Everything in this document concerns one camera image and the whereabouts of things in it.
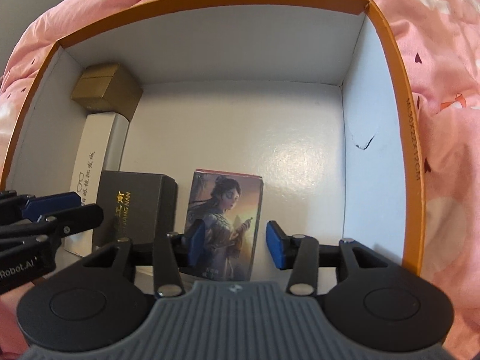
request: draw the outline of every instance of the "gripper logo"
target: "gripper logo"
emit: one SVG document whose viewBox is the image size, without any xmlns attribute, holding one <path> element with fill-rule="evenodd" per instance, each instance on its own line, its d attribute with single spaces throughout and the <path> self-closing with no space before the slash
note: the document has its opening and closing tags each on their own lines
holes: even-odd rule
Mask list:
<svg viewBox="0 0 480 360">
<path fill-rule="evenodd" d="M 5 268 L 5 269 L 1 269 L 1 270 L 0 270 L 0 280 L 9 278 L 10 276 L 19 274 L 19 273 L 22 272 L 22 271 L 25 271 L 25 270 L 27 270 L 27 269 L 33 268 L 36 259 L 37 259 L 37 257 L 35 257 L 35 258 L 33 258 L 33 259 L 28 259 L 28 260 L 25 261 L 24 263 L 21 262 L 21 263 L 19 263 L 18 265 L 14 266 L 14 267 L 9 267 L 9 268 Z"/>
</svg>

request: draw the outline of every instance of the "metal screw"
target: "metal screw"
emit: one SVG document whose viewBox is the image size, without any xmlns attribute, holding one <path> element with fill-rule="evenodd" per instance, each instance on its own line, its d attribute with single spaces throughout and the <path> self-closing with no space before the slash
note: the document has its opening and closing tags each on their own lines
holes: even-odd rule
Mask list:
<svg viewBox="0 0 480 360">
<path fill-rule="evenodd" d="M 297 296 L 308 296 L 314 292 L 314 288 L 310 284 L 298 283 L 290 286 L 290 292 Z"/>
<path fill-rule="evenodd" d="M 158 287 L 157 293 L 161 297 L 171 298 L 182 293 L 182 289 L 176 284 L 164 284 Z"/>
<path fill-rule="evenodd" d="M 49 237 L 45 234 L 39 235 L 37 238 L 35 238 L 37 242 L 45 242 Z"/>
</svg>

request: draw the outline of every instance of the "pink blanket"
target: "pink blanket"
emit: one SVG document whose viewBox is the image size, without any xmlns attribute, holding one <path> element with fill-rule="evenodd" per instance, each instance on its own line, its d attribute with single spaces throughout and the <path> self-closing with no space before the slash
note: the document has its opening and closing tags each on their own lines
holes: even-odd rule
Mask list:
<svg viewBox="0 0 480 360">
<path fill-rule="evenodd" d="M 59 38 L 150 0 L 66 0 L 39 17 L 13 51 L 0 88 L 0 171 L 37 71 Z M 459 359 L 480 351 L 480 0 L 375 0 L 397 38 L 416 99 L 424 154 L 427 234 L 422 275 L 452 299 L 445 346 Z M 26 348 L 0 302 L 0 347 Z"/>
</svg>

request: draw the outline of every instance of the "black box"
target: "black box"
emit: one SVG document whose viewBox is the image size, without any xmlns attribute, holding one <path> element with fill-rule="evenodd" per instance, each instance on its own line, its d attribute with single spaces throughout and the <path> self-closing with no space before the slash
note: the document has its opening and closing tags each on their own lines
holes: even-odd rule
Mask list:
<svg viewBox="0 0 480 360">
<path fill-rule="evenodd" d="M 93 231 L 93 246 L 121 237 L 153 242 L 155 232 L 173 231 L 177 183 L 167 175 L 102 171 L 97 204 L 104 220 Z"/>
</svg>

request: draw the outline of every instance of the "pink fabric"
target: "pink fabric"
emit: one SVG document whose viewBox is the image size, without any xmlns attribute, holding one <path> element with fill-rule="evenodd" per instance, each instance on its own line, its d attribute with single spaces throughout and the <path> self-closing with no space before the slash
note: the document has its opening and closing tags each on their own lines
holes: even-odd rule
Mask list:
<svg viewBox="0 0 480 360">
<path fill-rule="evenodd" d="M 27 89 L 51 45 L 93 21 L 147 1 L 66 0 L 27 29 L 0 88 L 0 164 Z M 480 351 L 480 0 L 375 2 L 395 34 L 418 108 L 427 197 L 422 275 L 455 306 L 446 348 L 470 360 Z M 21 353 L 25 343 L 12 313 L 11 304 L 0 303 L 0 347 Z"/>
</svg>

